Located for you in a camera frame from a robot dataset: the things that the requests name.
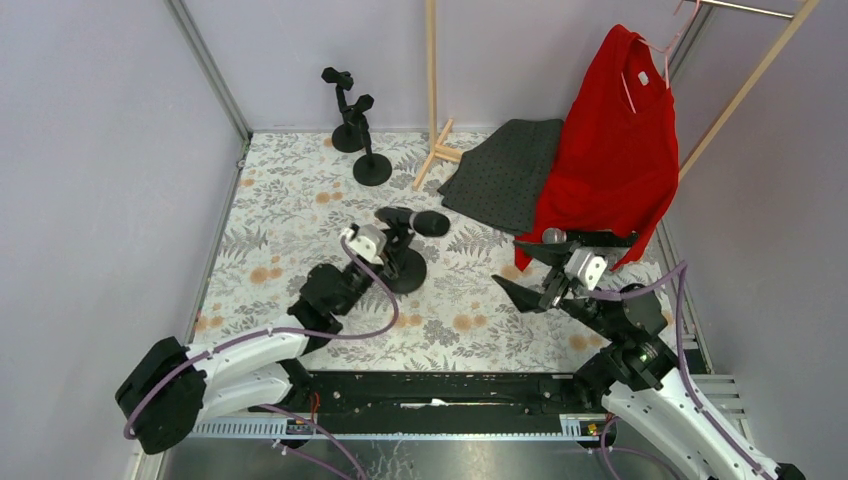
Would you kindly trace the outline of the black mic stand front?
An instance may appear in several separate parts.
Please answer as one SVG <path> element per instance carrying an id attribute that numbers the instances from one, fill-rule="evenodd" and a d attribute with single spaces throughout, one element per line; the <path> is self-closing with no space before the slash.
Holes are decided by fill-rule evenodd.
<path id="1" fill-rule="evenodd" d="M 407 295 L 418 290 L 426 280 L 427 265 L 425 258 L 411 246 L 416 233 L 397 224 L 389 224 L 382 232 L 387 243 L 380 277 L 395 294 Z"/>

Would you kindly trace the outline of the black mic stand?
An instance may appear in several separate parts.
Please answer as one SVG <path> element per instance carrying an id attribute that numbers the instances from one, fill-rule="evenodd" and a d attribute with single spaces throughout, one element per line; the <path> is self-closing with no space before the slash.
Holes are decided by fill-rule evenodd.
<path id="1" fill-rule="evenodd" d="M 335 128 L 331 135 L 332 146 L 343 153 L 353 153 L 363 148 L 361 134 L 352 120 L 353 108 L 347 103 L 346 93 L 354 85 L 354 80 L 349 71 L 338 71 L 333 67 L 326 67 L 321 74 L 325 83 L 335 86 L 336 101 L 342 117 L 342 124 Z"/>
<path id="2" fill-rule="evenodd" d="M 378 186 L 385 183 L 392 174 L 392 165 L 387 157 L 375 154 L 372 149 L 370 127 L 365 113 L 373 107 L 374 98 L 370 94 L 361 95 L 350 110 L 350 123 L 359 132 L 365 153 L 353 165 L 354 179 L 364 186 Z"/>
<path id="3" fill-rule="evenodd" d="M 395 294 L 407 295 L 418 290 L 426 280 L 427 265 L 425 258 L 411 246 L 416 233 L 397 224 L 389 224 L 382 232 L 387 243 L 380 277 Z"/>

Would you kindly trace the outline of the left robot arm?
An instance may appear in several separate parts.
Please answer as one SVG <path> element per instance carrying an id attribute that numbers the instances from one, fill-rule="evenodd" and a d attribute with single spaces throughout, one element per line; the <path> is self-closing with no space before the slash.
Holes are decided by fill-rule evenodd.
<path id="1" fill-rule="evenodd" d="M 388 332 L 399 319 L 394 283 L 412 270 L 417 281 L 426 264 L 410 244 L 407 221 L 347 228 L 340 244 L 349 256 L 343 269 L 320 264 L 308 274 L 296 300 L 275 322 L 205 343 L 183 344 L 170 336 L 150 347 L 118 387 L 115 401 L 125 416 L 123 435 L 147 454 L 164 452 L 205 421 L 261 404 L 276 405 L 305 391 L 309 374 L 302 356 L 331 341 L 360 341 Z M 344 333 L 340 317 L 377 285 L 392 305 L 387 324 L 365 333 Z"/>

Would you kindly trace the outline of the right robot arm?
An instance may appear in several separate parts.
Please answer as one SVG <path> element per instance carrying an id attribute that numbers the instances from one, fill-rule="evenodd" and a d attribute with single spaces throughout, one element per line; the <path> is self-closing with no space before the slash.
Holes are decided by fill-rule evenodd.
<path id="1" fill-rule="evenodd" d="M 627 423 L 685 479 L 803 478 L 797 466 L 760 451 L 710 401 L 692 379 L 682 339 L 673 345 L 662 339 L 668 322 L 656 292 L 674 277 L 683 279 L 685 264 L 650 285 L 602 290 L 607 262 L 590 247 L 575 241 L 515 245 L 551 268 L 542 291 L 494 278 L 515 308 L 561 310 L 608 342 L 573 375 L 580 401 L 611 414 L 606 431 Z"/>

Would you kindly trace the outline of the black mic stand middle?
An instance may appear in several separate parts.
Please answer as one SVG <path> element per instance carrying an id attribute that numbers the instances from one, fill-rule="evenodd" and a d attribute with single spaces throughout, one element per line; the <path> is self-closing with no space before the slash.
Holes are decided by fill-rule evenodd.
<path id="1" fill-rule="evenodd" d="M 385 183 L 392 174 L 392 165 L 387 157 L 375 154 L 372 149 L 370 127 L 365 113 L 373 107 L 374 98 L 370 94 L 361 95 L 350 110 L 350 123 L 359 132 L 365 153 L 353 165 L 354 179 L 364 186 L 378 186 Z"/>

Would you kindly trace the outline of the black mic stand back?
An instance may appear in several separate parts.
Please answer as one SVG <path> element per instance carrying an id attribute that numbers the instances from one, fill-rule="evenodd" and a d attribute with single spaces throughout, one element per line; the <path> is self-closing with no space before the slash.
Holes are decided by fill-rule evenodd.
<path id="1" fill-rule="evenodd" d="M 354 80 L 349 71 L 338 71 L 333 67 L 326 67 L 321 74 L 325 83 L 335 86 L 336 101 L 342 117 L 342 124 L 335 128 L 331 135 L 332 146 L 343 153 L 353 153 L 363 148 L 361 134 L 352 120 L 353 108 L 347 103 L 346 93 L 354 85 Z"/>

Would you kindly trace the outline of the silver head black microphone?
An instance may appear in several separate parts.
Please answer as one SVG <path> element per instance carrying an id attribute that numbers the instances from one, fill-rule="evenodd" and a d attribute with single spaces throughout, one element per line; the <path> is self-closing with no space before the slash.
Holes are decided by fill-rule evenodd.
<path id="1" fill-rule="evenodd" d="M 579 245 L 597 248 L 625 248 L 629 249 L 639 240 L 639 234 L 631 234 L 620 237 L 611 231 L 583 232 L 575 230 L 562 230 L 559 228 L 547 228 L 542 233 L 542 242 L 545 244 L 560 244 L 576 242 Z"/>

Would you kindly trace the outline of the grey dotted cloth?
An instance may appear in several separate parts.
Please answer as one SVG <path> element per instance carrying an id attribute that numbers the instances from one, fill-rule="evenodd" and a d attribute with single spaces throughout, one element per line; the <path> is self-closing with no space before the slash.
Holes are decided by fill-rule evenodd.
<path id="1" fill-rule="evenodd" d="M 442 205 L 497 230 L 532 230 L 564 121 L 512 119 L 463 153 L 456 172 L 438 189 Z"/>

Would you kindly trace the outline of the red t-shirt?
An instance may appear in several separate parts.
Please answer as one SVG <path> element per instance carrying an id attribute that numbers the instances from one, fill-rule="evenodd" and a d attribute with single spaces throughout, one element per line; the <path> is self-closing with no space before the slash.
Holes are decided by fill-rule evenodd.
<path id="1" fill-rule="evenodd" d="M 533 228 L 609 231 L 637 241 L 615 263 L 640 260 L 678 188 L 674 98 L 642 37 L 613 26 L 565 118 Z"/>

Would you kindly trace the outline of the wooden clothes rack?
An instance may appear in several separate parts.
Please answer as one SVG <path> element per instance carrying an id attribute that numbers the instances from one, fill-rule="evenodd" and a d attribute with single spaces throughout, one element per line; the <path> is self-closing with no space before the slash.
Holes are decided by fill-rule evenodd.
<path id="1" fill-rule="evenodd" d="M 698 159 L 706 151 L 710 143 L 718 135 L 723 126 L 728 122 L 733 113 L 738 109 L 740 104 L 748 96 L 753 87 L 758 83 L 767 69 L 773 64 L 778 55 L 785 48 L 789 40 L 797 33 L 804 22 L 809 18 L 815 8 L 819 5 L 817 1 L 802 1 L 798 11 L 794 14 L 783 14 L 772 10 L 757 9 L 739 4 L 731 4 L 726 1 L 710 1 L 710 6 L 718 6 L 721 8 L 730 8 L 736 10 L 747 11 L 760 15 L 779 17 L 788 22 L 786 28 L 781 35 L 775 40 L 773 45 L 766 52 L 762 60 L 758 63 L 755 69 L 751 72 L 745 82 L 740 86 L 736 94 L 729 100 L 725 108 L 714 119 L 712 124 L 704 131 L 695 147 L 685 158 L 684 162 L 679 167 L 678 178 L 684 179 L 687 173 L 691 171 Z M 428 111 L 428 133 L 429 133 L 429 149 L 428 155 L 419 173 L 412 183 L 412 188 L 418 190 L 426 175 L 431 169 L 433 161 L 436 159 L 445 160 L 458 164 L 461 161 L 463 152 L 457 148 L 449 147 L 444 144 L 446 138 L 451 133 L 454 119 L 448 118 L 441 125 L 438 123 L 438 90 L 437 90 L 437 19 L 436 19 L 436 3 L 434 1 L 426 1 L 425 5 L 425 31 L 426 31 L 426 70 L 427 70 L 427 111 Z"/>

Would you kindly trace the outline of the floral table mat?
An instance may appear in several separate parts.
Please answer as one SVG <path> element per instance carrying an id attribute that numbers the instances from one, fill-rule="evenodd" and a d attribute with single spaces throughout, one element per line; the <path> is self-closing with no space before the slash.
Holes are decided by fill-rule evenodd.
<path id="1" fill-rule="evenodd" d="M 196 340 L 218 340 L 271 324 L 298 296 L 307 273 L 322 263 L 344 266 L 341 231 L 369 224 L 383 206 L 440 210 L 441 184 L 454 166 L 436 162 L 418 189 L 412 183 L 428 143 L 419 133 L 376 133 L 375 150 L 392 163 L 377 187 L 358 184 L 354 156 L 336 151 L 322 133 L 257 135 L 230 210 Z M 400 316 L 386 333 L 332 341 L 303 358 L 312 370 L 572 372 L 605 340 L 559 311 L 519 313 L 491 278 L 538 289 L 547 267 L 514 264 L 513 238 L 457 213 L 441 238 L 416 238 L 426 260 L 423 286 L 399 299 Z M 393 309 L 371 287 L 342 317 L 345 333 L 387 324 Z"/>

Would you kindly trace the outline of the pink clothes hanger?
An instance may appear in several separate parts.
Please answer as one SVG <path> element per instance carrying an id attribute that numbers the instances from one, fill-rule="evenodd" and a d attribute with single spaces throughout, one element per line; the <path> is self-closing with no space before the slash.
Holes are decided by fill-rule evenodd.
<path id="1" fill-rule="evenodd" d="M 678 5 L 677 5 L 677 7 L 675 8 L 675 11 L 674 11 L 674 14 L 673 14 L 673 15 L 677 15 L 677 14 L 679 13 L 680 9 L 682 8 L 682 6 L 683 6 L 683 4 L 684 4 L 685 2 L 687 2 L 687 1 L 683 1 L 683 0 L 679 1 L 679 3 L 678 3 Z M 695 20 L 695 18 L 696 18 L 696 16 L 697 16 L 697 14 L 699 13 L 699 10 L 700 10 L 700 8 L 701 8 L 701 3 L 702 3 L 702 1 L 700 1 L 700 0 L 695 0 L 695 1 L 692 1 L 692 2 L 694 2 L 694 5 L 695 5 L 695 6 L 693 7 L 693 10 L 692 10 L 691 14 L 690 14 L 690 15 L 689 15 L 689 17 L 687 18 L 687 20 L 686 20 L 686 21 L 685 21 L 685 22 L 681 25 L 680 29 L 679 29 L 679 30 L 675 33 L 675 35 L 672 37 L 672 39 L 671 39 L 671 40 L 670 40 L 670 41 L 669 41 L 669 42 L 668 42 L 668 43 L 667 43 L 664 47 L 658 47 L 658 46 L 656 46 L 656 45 L 653 45 L 653 44 L 651 44 L 650 42 L 648 42 L 647 40 L 645 40 L 644 38 L 639 38 L 639 39 L 638 39 L 638 40 L 639 40 L 639 41 L 640 41 L 643 45 L 645 45 L 645 46 L 646 46 L 649 50 L 651 50 L 651 51 L 653 51 L 653 52 L 657 52 L 657 53 L 659 53 L 659 54 L 661 54 L 661 55 L 662 55 L 662 59 L 663 59 L 663 64 L 662 64 L 662 66 L 663 66 L 663 70 L 662 70 L 662 78 L 663 78 L 663 81 L 664 81 L 664 84 L 665 84 L 665 90 L 666 90 L 666 91 L 670 91 L 670 90 L 671 90 L 671 75 L 670 75 L 670 58 L 671 58 L 671 54 L 673 53 L 673 51 L 674 51 L 674 49 L 676 48 L 677 44 L 678 44 L 678 43 L 680 42 L 680 40 L 682 39 L 683 34 L 684 34 L 684 33 L 686 33 L 686 31 L 688 30 L 688 28 L 689 28 L 689 27 L 691 26 L 691 24 L 694 22 L 694 20 Z M 626 98 L 627 98 L 627 101 L 628 101 L 628 104 L 629 104 L 630 110 L 631 110 L 633 113 L 637 113 L 637 110 L 636 110 L 636 108 L 635 108 L 635 104 L 634 104 L 634 102 L 633 102 L 632 95 L 631 95 L 631 93 L 630 93 L 629 85 L 628 85 L 627 80 L 626 80 L 626 78 L 625 78 L 625 76 L 624 76 L 624 73 L 622 73 L 622 74 L 621 74 L 621 80 L 622 80 L 622 86 L 623 86 L 623 88 L 624 88 L 625 95 L 626 95 Z"/>

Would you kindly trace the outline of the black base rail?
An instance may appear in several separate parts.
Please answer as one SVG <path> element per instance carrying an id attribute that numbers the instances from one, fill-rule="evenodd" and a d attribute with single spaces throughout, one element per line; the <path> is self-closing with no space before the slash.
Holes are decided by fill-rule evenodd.
<path id="1" fill-rule="evenodd" d="M 569 374 L 315 371 L 277 408 L 332 434 L 560 434 L 610 415 Z"/>

